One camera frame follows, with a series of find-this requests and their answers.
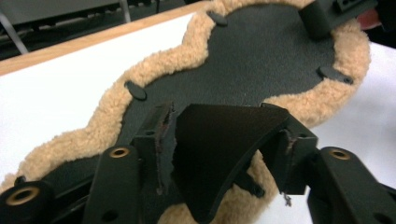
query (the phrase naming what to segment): metal rod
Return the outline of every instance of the metal rod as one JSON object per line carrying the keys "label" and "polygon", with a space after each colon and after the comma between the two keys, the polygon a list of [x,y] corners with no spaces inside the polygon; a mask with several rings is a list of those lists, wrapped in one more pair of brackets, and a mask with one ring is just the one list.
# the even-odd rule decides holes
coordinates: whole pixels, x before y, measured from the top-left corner
{"label": "metal rod", "polygon": [[158,14],[160,12],[160,0],[155,0],[157,2],[157,7],[155,8],[155,12]]}
{"label": "metal rod", "polygon": [[128,3],[126,0],[120,0],[120,6],[122,13],[124,15],[125,22],[130,22],[131,21],[131,15],[129,14],[129,8],[128,8]]}
{"label": "metal rod", "polygon": [[0,22],[6,29],[6,32],[8,36],[12,39],[14,44],[17,46],[18,50],[20,51],[21,54],[26,54],[29,51],[27,48],[24,46],[22,43],[20,37],[18,36],[17,32],[15,31],[14,27],[12,26],[11,22],[9,22],[8,18],[6,17],[5,14],[0,9]]}

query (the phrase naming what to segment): white table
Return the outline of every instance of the white table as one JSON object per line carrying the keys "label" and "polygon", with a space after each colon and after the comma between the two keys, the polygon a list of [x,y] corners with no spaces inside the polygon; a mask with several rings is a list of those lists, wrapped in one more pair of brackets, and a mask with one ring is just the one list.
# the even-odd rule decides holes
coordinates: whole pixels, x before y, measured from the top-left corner
{"label": "white table", "polygon": [[[1,76],[0,178],[15,173],[34,147],[84,127],[112,82],[152,52],[180,44],[190,18],[182,16]],[[396,50],[377,44],[371,49],[370,71],[358,93],[313,132],[319,147],[356,153],[379,181],[396,188]],[[292,196],[292,202],[289,208],[277,197],[258,223],[311,223],[305,196]]]}

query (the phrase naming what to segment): black plastic bracket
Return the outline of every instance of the black plastic bracket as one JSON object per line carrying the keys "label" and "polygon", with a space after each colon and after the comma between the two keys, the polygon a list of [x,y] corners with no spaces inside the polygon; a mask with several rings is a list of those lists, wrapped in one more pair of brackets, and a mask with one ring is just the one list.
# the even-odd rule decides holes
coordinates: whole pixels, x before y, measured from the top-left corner
{"label": "black plastic bracket", "polygon": [[394,223],[396,203],[359,158],[339,147],[325,147],[312,160],[308,185],[314,223]]}
{"label": "black plastic bracket", "polygon": [[43,181],[20,183],[0,195],[0,223],[48,223],[53,198],[51,186]]}
{"label": "black plastic bracket", "polygon": [[82,223],[139,223],[139,176],[134,147],[107,149],[98,162]]}
{"label": "black plastic bracket", "polygon": [[378,6],[375,9],[385,32],[396,30],[395,8],[396,1],[394,0],[378,0]]}
{"label": "black plastic bracket", "polygon": [[375,0],[316,0],[299,11],[312,39],[327,37],[332,29],[374,8]]}
{"label": "black plastic bracket", "polygon": [[288,126],[260,148],[280,192],[305,193],[305,165],[318,152],[317,143],[318,138],[290,116]]}
{"label": "black plastic bracket", "polygon": [[[190,105],[180,114],[173,178],[197,222],[214,218],[224,194],[256,150],[289,118],[280,107],[227,105]],[[247,189],[254,191],[251,185]]]}
{"label": "black plastic bracket", "polygon": [[144,187],[150,192],[167,193],[174,170],[172,158],[177,113],[172,102],[152,108],[132,142],[142,160]]}

